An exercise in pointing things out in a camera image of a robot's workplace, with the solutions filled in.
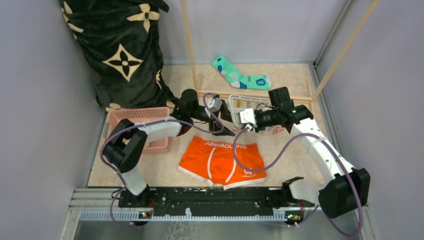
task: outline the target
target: black blanket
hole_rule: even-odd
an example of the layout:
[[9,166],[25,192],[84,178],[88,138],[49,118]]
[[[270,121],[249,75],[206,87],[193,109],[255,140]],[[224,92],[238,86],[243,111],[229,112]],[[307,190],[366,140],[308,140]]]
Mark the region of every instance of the black blanket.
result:
[[163,0],[66,0],[63,17],[92,69],[103,108],[165,106],[176,98],[162,78],[159,9]]

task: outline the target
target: wooden frame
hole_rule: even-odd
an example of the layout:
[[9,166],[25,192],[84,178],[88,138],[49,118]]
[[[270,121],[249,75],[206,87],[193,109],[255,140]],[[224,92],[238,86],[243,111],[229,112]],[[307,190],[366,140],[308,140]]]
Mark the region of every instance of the wooden frame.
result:
[[[345,57],[346,53],[348,52],[349,48],[352,46],[353,42],[357,38],[359,32],[364,27],[365,23],[367,22],[370,15],[373,13],[374,9],[376,8],[377,4],[380,2],[380,0],[370,0],[368,7],[366,8],[365,12],[363,13],[362,17],[360,18],[359,22],[356,24],[355,28],[353,29],[352,33],[350,34],[347,41],[344,43],[343,48],[338,53],[337,57],[331,64],[328,71],[325,73],[324,77],[321,80],[321,83],[318,85],[318,87],[313,91],[313,83],[312,82],[306,82],[308,97],[305,96],[292,96],[291,98],[297,102],[306,104],[309,106],[309,110],[312,112],[312,114],[315,115],[315,106],[314,102],[319,97],[320,93],[324,89],[325,85],[330,80],[333,73],[336,71],[336,68],[339,66],[340,62]],[[187,10],[187,2],[186,0],[180,0],[181,3],[181,9],[182,9],[182,17],[184,20],[184,28],[185,28],[185,35],[187,38],[187,46],[188,46],[188,54],[190,57],[190,66],[191,66],[191,74],[193,76],[193,85],[194,89],[198,92],[199,96],[203,96],[205,93],[214,92],[219,94],[222,97],[228,97],[231,94],[240,94],[240,92],[231,92],[231,91],[219,91],[219,90],[202,90],[199,89],[198,86],[198,79],[202,79],[202,74],[197,75],[196,73],[196,62],[195,62],[195,56],[193,52],[193,45],[192,45],[192,36],[190,33],[190,22],[189,22],[189,12]],[[267,93],[253,93],[253,92],[246,92],[243,93],[244,96],[248,97],[268,97]]]

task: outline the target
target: orange underwear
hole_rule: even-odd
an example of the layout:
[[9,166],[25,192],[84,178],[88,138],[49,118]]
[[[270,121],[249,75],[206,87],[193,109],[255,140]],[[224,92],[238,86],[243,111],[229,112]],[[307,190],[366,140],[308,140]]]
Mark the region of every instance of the orange underwear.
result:
[[[263,169],[264,161],[257,144],[237,144],[238,160],[251,169]],[[241,168],[233,158],[233,145],[206,141],[195,136],[182,156],[178,169],[209,186],[223,185],[224,190],[267,180],[266,172],[251,172]]]

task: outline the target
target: pink basket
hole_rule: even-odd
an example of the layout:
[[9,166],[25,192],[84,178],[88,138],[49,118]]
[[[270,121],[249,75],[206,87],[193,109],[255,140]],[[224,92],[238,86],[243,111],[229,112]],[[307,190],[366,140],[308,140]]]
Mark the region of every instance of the pink basket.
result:
[[[106,122],[109,124],[107,136],[109,137],[113,129],[122,119],[128,119],[133,123],[151,122],[163,119],[170,114],[170,109],[167,107],[152,107],[138,109],[122,109],[114,110],[107,114]],[[144,147],[143,154],[163,154],[170,151],[168,145],[168,137],[151,142]]]

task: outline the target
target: teal sock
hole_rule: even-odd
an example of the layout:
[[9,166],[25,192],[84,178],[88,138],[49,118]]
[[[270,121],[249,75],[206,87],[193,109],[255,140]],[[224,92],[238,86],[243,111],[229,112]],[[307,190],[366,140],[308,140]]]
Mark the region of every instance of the teal sock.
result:
[[237,68],[224,56],[219,56],[212,62],[212,66],[234,88],[268,90],[272,81],[267,75],[243,76]]

